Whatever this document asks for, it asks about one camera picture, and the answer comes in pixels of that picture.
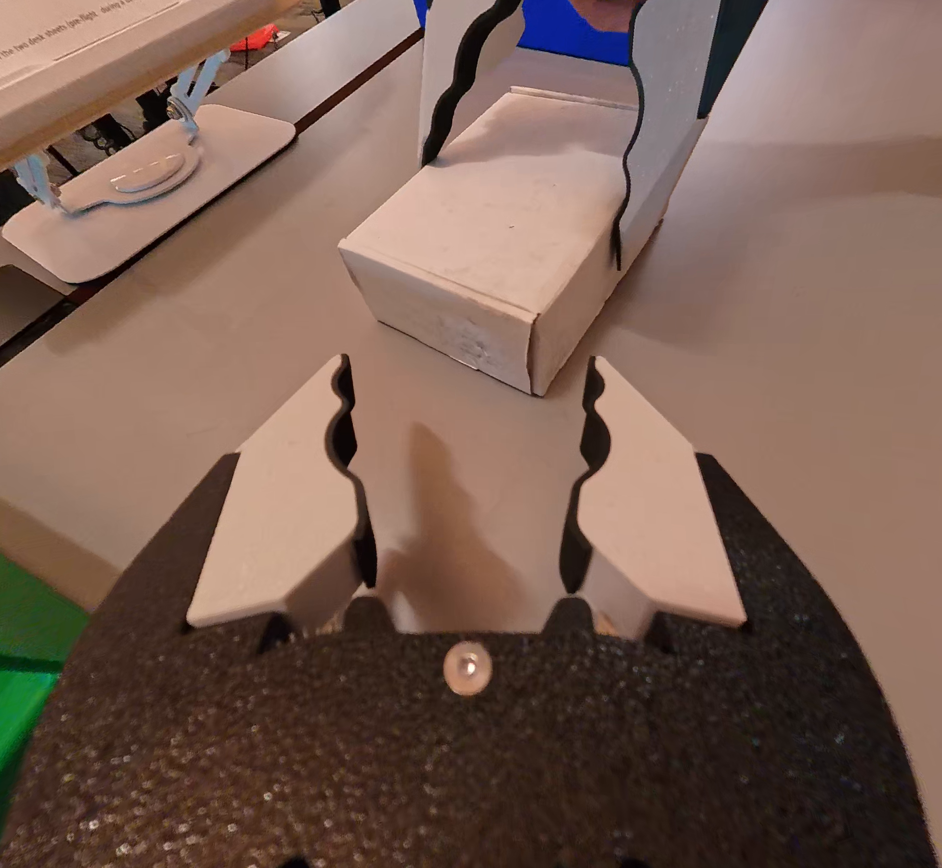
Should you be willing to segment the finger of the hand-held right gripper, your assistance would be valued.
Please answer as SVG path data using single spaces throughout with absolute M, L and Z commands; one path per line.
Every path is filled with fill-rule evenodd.
M 629 36 L 640 112 L 623 167 L 626 204 L 613 228 L 627 269 L 663 218 L 706 121 L 698 116 L 721 0 L 647 0 Z
M 434 161 L 475 85 L 516 47 L 524 0 L 427 0 L 419 106 L 419 163 Z

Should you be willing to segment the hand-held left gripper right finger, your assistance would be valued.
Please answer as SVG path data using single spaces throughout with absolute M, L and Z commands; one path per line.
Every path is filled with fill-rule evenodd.
M 658 614 L 747 621 L 689 440 L 603 357 L 588 362 L 559 573 L 595 630 L 642 640 Z

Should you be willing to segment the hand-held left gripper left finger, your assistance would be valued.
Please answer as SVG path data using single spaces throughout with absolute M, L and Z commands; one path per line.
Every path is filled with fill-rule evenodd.
M 373 589 L 378 552 L 357 452 L 347 355 L 330 358 L 237 451 L 186 621 L 281 614 L 314 632 Z

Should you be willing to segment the white cardboard mailer box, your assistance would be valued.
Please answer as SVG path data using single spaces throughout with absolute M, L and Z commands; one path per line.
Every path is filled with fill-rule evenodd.
M 662 221 L 706 120 L 514 87 L 339 244 L 383 325 L 544 396 Z

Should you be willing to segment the green plastic bin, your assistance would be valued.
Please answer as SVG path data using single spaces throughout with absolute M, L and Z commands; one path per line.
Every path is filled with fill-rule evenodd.
M 1 823 L 26 746 L 88 613 L 1 556 Z

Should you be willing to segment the grey desk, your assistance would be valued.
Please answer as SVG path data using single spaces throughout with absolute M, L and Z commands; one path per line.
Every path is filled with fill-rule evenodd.
M 2 365 L 2 552 L 86 608 L 350 356 L 416 630 L 562 594 L 587 357 L 713 455 L 863 647 L 940 847 L 940 0 L 771 0 L 661 228 L 544 398 L 380 325 L 337 245 L 417 166 L 422 45 Z

